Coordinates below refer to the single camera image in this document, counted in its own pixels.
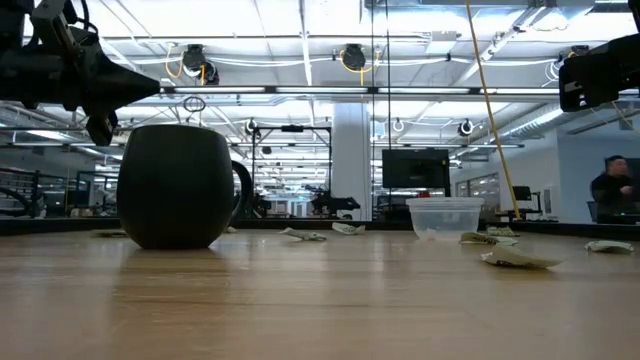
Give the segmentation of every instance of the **white column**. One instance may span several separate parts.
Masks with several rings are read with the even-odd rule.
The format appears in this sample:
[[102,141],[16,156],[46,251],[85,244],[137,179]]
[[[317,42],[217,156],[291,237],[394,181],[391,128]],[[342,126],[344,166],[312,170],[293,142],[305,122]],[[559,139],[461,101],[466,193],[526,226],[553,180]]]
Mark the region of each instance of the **white column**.
[[371,220],[371,149],[366,104],[334,104],[332,129],[331,192],[353,197],[359,210],[339,211],[353,220]]

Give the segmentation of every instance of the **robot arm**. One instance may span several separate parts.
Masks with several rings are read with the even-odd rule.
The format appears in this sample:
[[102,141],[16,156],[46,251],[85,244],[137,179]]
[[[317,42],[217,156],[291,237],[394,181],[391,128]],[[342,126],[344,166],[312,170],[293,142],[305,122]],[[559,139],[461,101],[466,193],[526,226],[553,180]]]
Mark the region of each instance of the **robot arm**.
[[[22,46],[24,17],[34,41]],[[8,0],[0,4],[0,100],[82,107],[98,146],[109,145],[118,125],[115,110],[160,91],[158,81],[113,63],[97,34],[70,26],[78,18],[70,0]]]
[[[628,0],[640,31],[640,0]],[[560,106],[580,111],[618,100],[622,90],[640,86],[640,34],[599,46],[586,55],[565,59],[560,68]]]

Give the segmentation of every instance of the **dark shirt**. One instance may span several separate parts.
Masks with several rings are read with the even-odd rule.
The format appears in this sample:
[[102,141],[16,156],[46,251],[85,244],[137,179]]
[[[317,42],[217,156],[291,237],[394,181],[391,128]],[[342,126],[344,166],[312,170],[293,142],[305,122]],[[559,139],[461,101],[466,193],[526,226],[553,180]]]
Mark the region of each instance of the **dark shirt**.
[[620,189],[625,186],[631,186],[630,177],[614,177],[603,173],[591,182],[591,195],[598,204],[614,205],[628,202],[631,198],[620,192]]
[[603,216],[634,211],[632,196],[620,192],[621,188],[631,185],[632,181],[628,176],[614,177],[606,173],[591,182],[591,195],[598,203],[599,219]]

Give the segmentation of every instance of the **chair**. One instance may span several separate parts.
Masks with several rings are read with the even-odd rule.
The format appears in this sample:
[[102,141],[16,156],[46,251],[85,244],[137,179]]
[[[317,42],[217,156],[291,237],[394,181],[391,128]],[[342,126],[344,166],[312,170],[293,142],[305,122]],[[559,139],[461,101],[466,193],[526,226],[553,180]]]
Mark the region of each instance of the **chair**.
[[591,214],[591,221],[594,223],[598,222],[598,203],[595,201],[587,201],[587,206],[589,207],[589,214]]

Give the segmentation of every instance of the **wall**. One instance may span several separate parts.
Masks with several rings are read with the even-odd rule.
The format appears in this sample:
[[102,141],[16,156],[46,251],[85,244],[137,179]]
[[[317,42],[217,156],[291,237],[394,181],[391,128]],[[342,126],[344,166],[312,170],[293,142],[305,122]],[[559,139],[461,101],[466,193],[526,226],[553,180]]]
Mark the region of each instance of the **wall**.
[[640,158],[637,137],[562,136],[558,138],[562,179],[563,222],[591,223],[587,201],[590,185],[604,171],[604,159],[612,155]]
[[[556,132],[550,131],[542,139],[526,140],[523,143],[525,147],[521,149],[504,149],[513,185],[529,186],[532,192],[542,192],[550,187],[552,199],[554,199],[552,200],[554,215],[561,217],[562,204],[558,201],[561,183]],[[463,169],[451,170],[452,191],[455,194],[456,183],[460,181],[494,173],[500,175],[500,209],[513,209],[507,179],[497,151],[490,155],[487,163],[463,163]],[[521,208],[535,206],[533,203],[519,204]]]

